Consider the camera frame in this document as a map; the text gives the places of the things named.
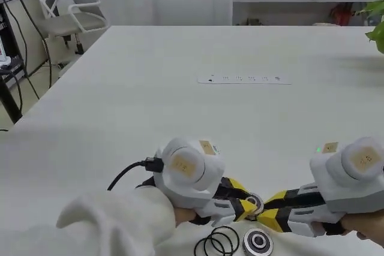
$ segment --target tan label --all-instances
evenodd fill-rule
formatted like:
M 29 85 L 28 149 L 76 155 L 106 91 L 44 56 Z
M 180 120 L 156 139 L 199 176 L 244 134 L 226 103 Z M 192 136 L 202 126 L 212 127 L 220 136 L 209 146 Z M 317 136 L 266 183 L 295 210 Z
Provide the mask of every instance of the tan label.
M 199 140 L 199 142 L 204 150 L 204 153 L 206 153 L 207 155 L 216 155 L 209 141 Z
M 337 150 L 338 142 L 330 142 L 326 143 L 323 148 L 323 154 L 324 153 L 334 153 Z
M 365 172 L 381 161 L 381 158 L 373 147 L 363 147 L 359 152 L 355 153 L 350 160 L 357 170 Z
M 180 155 L 174 157 L 171 167 L 189 178 L 191 178 L 196 171 L 195 163 L 189 162 Z

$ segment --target green plant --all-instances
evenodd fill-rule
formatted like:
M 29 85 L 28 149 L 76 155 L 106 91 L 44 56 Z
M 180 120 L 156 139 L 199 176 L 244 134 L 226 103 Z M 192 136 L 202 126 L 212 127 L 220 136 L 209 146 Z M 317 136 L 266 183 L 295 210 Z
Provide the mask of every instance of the green plant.
M 368 13 L 368 16 L 384 13 L 384 0 L 369 2 L 360 13 Z M 370 41 L 375 41 L 378 51 L 384 54 L 384 22 L 380 22 L 371 32 L 366 33 Z

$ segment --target white table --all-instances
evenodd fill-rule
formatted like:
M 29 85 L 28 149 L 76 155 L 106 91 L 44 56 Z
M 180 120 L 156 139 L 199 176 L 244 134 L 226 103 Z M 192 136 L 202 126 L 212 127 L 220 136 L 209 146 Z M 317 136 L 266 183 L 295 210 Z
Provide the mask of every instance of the white table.
M 317 145 L 384 134 L 384 56 L 368 30 L 112 27 L 0 135 L 0 228 L 54 224 L 74 197 L 106 189 L 124 167 L 177 135 L 214 139 L 226 175 L 262 197 L 312 182 Z M 196 76 L 207 73 L 278 74 L 293 85 L 198 84 Z M 148 177 L 137 168 L 115 191 Z M 234 227 L 244 233 L 251 226 Z M 192 255 L 210 230 L 182 225 L 158 254 Z M 383 253 L 353 235 L 272 236 L 274 256 Z

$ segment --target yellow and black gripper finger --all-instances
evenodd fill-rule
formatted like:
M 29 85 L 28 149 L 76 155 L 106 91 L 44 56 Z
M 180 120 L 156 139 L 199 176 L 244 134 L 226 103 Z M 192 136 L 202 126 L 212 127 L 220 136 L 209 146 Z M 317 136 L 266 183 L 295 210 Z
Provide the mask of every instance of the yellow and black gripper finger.
M 246 200 L 251 194 L 238 181 L 223 177 L 221 178 L 221 186 L 228 188 L 228 197 L 236 214 L 234 222 L 245 219 L 257 210 L 255 203 Z
M 292 232 L 288 225 L 292 209 L 325 204 L 319 192 L 299 192 L 294 189 L 276 193 L 264 203 L 264 212 L 257 221 L 277 232 Z

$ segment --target chair armrest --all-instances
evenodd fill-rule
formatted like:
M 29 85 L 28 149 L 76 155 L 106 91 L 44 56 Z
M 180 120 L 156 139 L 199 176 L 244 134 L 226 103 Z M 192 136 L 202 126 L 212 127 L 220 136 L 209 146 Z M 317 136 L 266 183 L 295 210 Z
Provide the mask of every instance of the chair armrest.
M 54 13 L 53 11 L 54 11 L 54 9 L 56 8 L 56 5 L 57 5 L 58 0 L 55 0 L 55 1 L 53 2 L 53 4 L 52 4 L 51 7 L 49 7 L 49 6 L 47 5 L 47 1 L 48 1 L 48 0 L 39 0 L 39 1 L 40 1 L 41 4 L 43 5 L 43 7 L 47 10 L 48 15 L 49 15 L 50 17 L 56 17 L 56 15 L 55 15 L 55 13 Z
M 82 31 L 83 33 L 94 32 L 94 31 L 99 31 L 99 30 L 106 29 L 106 28 L 109 27 L 109 23 L 108 23 L 108 21 L 107 21 L 105 18 L 103 18 L 103 17 L 101 17 L 101 16 L 99 16 L 99 15 L 92 14 L 92 13 L 88 13 L 88 14 L 90 14 L 90 15 L 92 15 L 92 16 L 94 16 L 94 17 L 100 19 L 100 20 L 102 20 L 102 21 L 104 22 L 104 26 L 103 26 L 102 28 L 86 30 L 86 29 L 82 26 L 82 24 L 78 21 L 78 19 L 76 18 L 76 16 L 74 15 L 74 13 L 73 13 L 73 9 L 74 9 L 74 8 L 82 8 L 82 7 L 94 7 L 94 6 L 98 6 L 98 7 L 99 7 L 100 4 L 101 4 L 101 2 L 99 1 L 99 2 L 94 2 L 94 3 L 72 4 L 72 5 L 70 5 L 70 6 L 68 7 L 68 13 L 69 13 L 69 15 L 72 17 L 73 21 L 75 21 L 75 23 L 78 25 L 78 27 L 81 29 L 81 31 Z

